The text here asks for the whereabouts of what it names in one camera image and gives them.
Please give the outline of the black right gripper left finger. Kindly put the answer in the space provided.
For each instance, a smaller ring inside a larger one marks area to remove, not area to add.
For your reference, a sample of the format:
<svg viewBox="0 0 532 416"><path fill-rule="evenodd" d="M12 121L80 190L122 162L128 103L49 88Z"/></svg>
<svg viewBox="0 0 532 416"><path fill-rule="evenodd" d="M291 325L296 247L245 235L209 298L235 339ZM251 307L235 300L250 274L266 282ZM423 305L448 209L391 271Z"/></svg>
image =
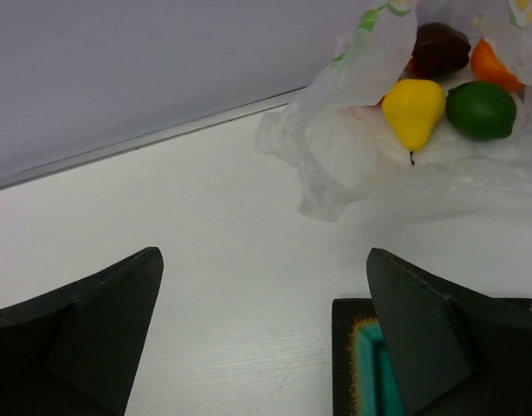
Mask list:
<svg viewBox="0 0 532 416"><path fill-rule="evenodd" d="M164 262L145 248L0 309L0 415L123 415Z"/></svg>

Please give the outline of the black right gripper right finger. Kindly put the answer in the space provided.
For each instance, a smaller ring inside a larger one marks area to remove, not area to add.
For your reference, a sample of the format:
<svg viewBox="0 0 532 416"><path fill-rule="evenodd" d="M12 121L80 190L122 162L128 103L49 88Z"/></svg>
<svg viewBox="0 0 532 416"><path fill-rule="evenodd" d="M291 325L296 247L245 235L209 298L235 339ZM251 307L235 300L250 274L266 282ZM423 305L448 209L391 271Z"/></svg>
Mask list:
<svg viewBox="0 0 532 416"><path fill-rule="evenodd" d="M408 415L532 415L532 299L496 298L374 248L367 281Z"/></svg>

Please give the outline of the green fake lime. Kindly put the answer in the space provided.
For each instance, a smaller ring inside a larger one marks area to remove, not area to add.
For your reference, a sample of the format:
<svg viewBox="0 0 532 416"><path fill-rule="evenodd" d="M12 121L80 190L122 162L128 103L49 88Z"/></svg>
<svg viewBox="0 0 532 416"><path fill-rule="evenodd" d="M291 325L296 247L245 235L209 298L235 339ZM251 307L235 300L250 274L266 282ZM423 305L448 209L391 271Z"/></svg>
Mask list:
<svg viewBox="0 0 532 416"><path fill-rule="evenodd" d="M500 140L512 134L517 116L509 92L488 81L469 81L448 91L445 115L465 138Z"/></svg>

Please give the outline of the translucent printed plastic bag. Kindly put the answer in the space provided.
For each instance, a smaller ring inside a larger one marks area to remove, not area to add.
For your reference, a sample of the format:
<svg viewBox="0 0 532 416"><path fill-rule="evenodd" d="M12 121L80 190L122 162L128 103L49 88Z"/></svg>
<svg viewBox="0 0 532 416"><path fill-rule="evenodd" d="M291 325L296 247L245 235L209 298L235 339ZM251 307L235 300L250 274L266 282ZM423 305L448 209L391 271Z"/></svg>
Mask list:
<svg viewBox="0 0 532 416"><path fill-rule="evenodd" d="M433 80L406 73L418 27L427 23L444 23L467 36L465 68ZM470 69L481 39L525 85L506 90L517 106L512 134L469 140L444 111L412 166L382 113L384 96L404 79L435 81L446 98L452 88L481 81ZM283 111L262 117L256 148L296 170L300 213L325 222L392 184L532 195L532 1L372 1L315 81Z"/></svg>

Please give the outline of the yellow fake pear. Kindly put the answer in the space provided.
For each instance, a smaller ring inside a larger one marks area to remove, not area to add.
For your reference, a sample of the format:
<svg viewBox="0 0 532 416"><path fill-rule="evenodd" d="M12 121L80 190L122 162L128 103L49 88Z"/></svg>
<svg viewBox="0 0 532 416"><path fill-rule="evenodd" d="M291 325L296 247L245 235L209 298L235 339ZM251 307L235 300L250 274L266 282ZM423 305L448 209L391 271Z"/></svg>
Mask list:
<svg viewBox="0 0 532 416"><path fill-rule="evenodd" d="M407 150L412 166L415 165L414 154L430 141L433 130L444 116L445 106L445 90L430 80L400 80L384 96L382 113Z"/></svg>

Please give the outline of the orange fake persimmon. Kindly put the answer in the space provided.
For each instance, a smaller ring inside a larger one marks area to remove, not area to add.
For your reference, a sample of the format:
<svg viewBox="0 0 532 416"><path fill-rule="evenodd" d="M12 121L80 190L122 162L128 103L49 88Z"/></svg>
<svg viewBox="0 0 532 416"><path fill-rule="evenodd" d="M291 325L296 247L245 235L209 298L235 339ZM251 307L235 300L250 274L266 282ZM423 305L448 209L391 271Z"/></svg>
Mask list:
<svg viewBox="0 0 532 416"><path fill-rule="evenodd" d="M477 79L494 83L509 92L525 88L525 85L497 59L493 48L484 39L479 40L473 49L470 69Z"/></svg>

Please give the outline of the dark maroon fake fruit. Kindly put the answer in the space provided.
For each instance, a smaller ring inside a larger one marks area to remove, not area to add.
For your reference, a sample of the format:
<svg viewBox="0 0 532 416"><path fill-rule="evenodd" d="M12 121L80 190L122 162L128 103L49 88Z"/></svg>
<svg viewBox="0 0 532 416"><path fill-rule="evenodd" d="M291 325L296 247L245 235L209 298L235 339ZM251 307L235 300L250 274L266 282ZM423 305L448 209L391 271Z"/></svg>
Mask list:
<svg viewBox="0 0 532 416"><path fill-rule="evenodd" d="M465 34L444 23L427 23L418 27L405 71L411 77L437 79L465 68L469 53Z"/></svg>

